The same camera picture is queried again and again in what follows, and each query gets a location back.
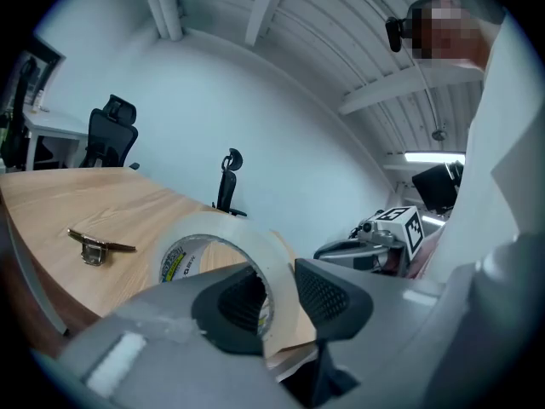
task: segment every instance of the white desk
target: white desk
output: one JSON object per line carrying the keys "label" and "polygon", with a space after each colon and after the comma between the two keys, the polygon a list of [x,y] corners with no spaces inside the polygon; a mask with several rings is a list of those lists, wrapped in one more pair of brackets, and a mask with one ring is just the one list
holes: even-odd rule
{"label": "white desk", "polygon": [[87,141],[87,124],[71,115],[56,111],[44,112],[38,110],[37,112],[32,112],[32,107],[30,106],[23,108],[23,114],[25,115],[25,126],[31,131],[28,152],[26,153],[27,171],[34,170],[34,156],[39,136],[71,140],[71,150],[73,151],[77,150],[77,146],[81,141]]}

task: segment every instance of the wooden table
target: wooden table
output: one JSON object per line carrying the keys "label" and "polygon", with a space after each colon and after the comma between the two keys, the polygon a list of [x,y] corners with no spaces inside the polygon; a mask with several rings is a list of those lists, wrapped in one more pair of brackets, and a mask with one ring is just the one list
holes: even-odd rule
{"label": "wooden table", "polygon": [[[215,210],[128,168],[10,173],[0,176],[0,191],[11,224],[34,260],[99,316],[153,285],[148,263],[162,232],[183,216]],[[101,267],[87,265],[80,257],[81,245],[66,235],[68,228],[135,245],[137,252],[112,253]],[[277,236],[293,260],[293,251]],[[235,250],[212,243],[203,254],[201,272],[243,261]],[[316,335],[301,306],[294,307],[300,309],[300,319],[288,347],[309,343]]]}

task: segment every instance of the ceiling light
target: ceiling light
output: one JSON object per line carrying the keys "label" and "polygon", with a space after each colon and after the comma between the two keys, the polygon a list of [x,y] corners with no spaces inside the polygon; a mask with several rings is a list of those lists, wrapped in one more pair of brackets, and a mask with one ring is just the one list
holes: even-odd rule
{"label": "ceiling light", "polygon": [[450,164],[456,161],[460,161],[462,165],[466,163],[465,154],[448,152],[407,152],[405,159],[407,162],[427,162],[430,164]]}
{"label": "ceiling light", "polygon": [[437,218],[432,218],[431,216],[424,215],[422,216],[422,220],[424,222],[431,222],[432,224],[435,224],[436,226],[443,226],[446,222],[442,222],[441,220],[438,220]]}

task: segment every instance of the ceiling beam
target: ceiling beam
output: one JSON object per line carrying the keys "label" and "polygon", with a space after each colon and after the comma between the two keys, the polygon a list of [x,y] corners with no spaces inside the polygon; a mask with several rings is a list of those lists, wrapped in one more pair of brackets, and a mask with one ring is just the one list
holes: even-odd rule
{"label": "ceiling beam", "polygon": [[255,0],[246,30],[245,42],[254,46],[257,38],[264,34],[271,23],[274,11],[280,0]]}
{"label": "ceiling beam", "polygon": [[[421,69],[428,88],[437,88],[438,86],[449,84],[463,84],[483,79],[481,71],[461,68],[459,66],[421,66]],[[376,82],[367,84],[346,95],[338,111],[341,115],[347,115],[381,101],[424,89],[422,75],[416,66],[411,66],[379,79]]]}
{"label": "ceiling beam", "polygon": [[415,173],[422,173],[434,166],[435,164],[424,162],[407,162],[403,154],[388,154],[382,162],[384,170],[412,171]]}

